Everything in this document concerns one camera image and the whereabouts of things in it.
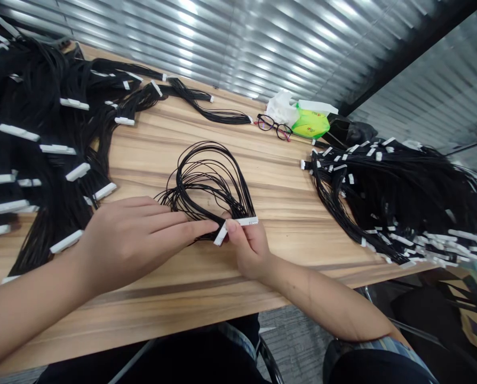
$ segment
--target green plastic bag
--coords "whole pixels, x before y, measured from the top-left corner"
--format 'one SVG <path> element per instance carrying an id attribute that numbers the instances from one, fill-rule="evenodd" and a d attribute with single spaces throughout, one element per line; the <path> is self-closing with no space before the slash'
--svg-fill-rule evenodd
<path id="1" fill-rule="evenodd" d="M 299 120 L 292 126 L 294 134 L 316 140 L 329 130 L 329 122 L 325 114 L 300 109 L 299 103 L 296 104 L 296 108 L 299 111 Z"/>

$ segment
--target chair leg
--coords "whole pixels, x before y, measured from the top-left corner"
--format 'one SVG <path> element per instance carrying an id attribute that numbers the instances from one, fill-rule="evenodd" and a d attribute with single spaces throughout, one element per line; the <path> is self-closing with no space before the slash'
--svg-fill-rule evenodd
<path id="1" fill-rule="evenodd" d="M 267 367 L 267 371 L 269 372 L 269 376 L 271 377 L 272 384 L 284 384 L 283 378 L 281 377 L 280 369 L 277 367 L 276 360 L 274 360 L 274 356 L 269 350 L 269 347 L 267 347 L 267 343 L 261 335 L 258 350 L 260 351 L 260 354 L 264 359 L 265 366 Z"/>

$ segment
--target pile of wires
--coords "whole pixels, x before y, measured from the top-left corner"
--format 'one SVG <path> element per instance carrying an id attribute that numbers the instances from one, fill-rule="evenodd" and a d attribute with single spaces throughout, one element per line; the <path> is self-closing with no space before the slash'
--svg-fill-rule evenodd
<path id="1" fill-rule="evenodd" d="M 313 145 L 301 169 L 353 241 L 402 267 L 477 260 L 477 173 L 414 141 Z"/>
<path id="2" fill-rule="evenodd" d="M 176 185 L 169 188 L 173 176 Z M 241 225 L 258 223 L 239 164 L 223 145 L 200 141 L 188 147 L 178 158 L 178 166 L 169 176 L 165 191 L 155 196 L 173 212 L 185 212 L 192 220 L 210 219 L 219 223 L 218 231 L 198 240 L 212 240 L 221 245 L 226 236 L 225 219 L 197 204 L 191 197 L 197 191 L 210 194 L 220 211 L 227 211 Z"/>
<path id="3" fill-rule="evenodd" d="M 193 90 L 190 90 L 186 85 L 177 77 L 168 77 L 168 82 L 171 84 L 173 90 L 191 104 L 202 116 L 206 119 L 223 124 L 252 124 L 253 119 L 251 116 L 246 115 L 244 112 L 240 112 L 233 109 L 207 109 L 201 107 L 197 99 L 194 96 Z"/>
<path id="4" fill-rule="evenodd" d="M 63 52 L 0 19 L 0 235 L 17 213 L 37 212 L 10 276 L 76 243 L 109 177 L 114 130 L 165 100 L 149 68 Z"/>

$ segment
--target corrugated metal wall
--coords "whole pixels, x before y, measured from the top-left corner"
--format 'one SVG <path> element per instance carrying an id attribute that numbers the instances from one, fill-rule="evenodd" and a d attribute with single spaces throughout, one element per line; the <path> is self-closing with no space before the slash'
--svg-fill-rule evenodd
<path id="1" fill-rule="evenodd" d="M 222 89 L 340 104 L 447 0 L 0 0 L 0 13 Z"/>
<path id="2" fill-rule="evenodd" d="M 350 118 L 450 153 L 477 142 L 477 11 Z M 477 170 L 477 147 L 455 156 Z"/>

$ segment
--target wood grain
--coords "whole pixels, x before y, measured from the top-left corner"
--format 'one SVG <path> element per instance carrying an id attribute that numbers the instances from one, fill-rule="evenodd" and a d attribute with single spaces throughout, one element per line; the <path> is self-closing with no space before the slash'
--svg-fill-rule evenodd
<path id="1" fill-rule="evenodd" d="M 85 46 L 87 57 L 119 58 Z M 209 107 L 233 108 L 256 116 L 265 105 L 198 82 L 189 87 L 215 96 Z M 353 243 L 326 211 L 299 160 L 309 140 L 279 140 L 254 125 L 207 121 L 182 99 L 170 97 L 138 114 L 136 126 L 120 126 L 113 136 L 110 173 L 119 189 L 106 201 L 149 195 L 165 188 L 178 156 L 201 140 L 226 146 L 238 161 L 272 251 L 292 262 L 335 277 L 351 287 L 432 268 L 402 270 Z M 221 213 L 207 196 L 201 204 Z M 13 265 L 33 215 L 23 215 L 15 231 L 0 237 L 0 282 Z M 236 269 L 229 245 L 194 244 L 145 278 L 87 303 L 44 331 L 0 365 L 0 375 L 147 340 L 258 311 L 286 299 Z"/>

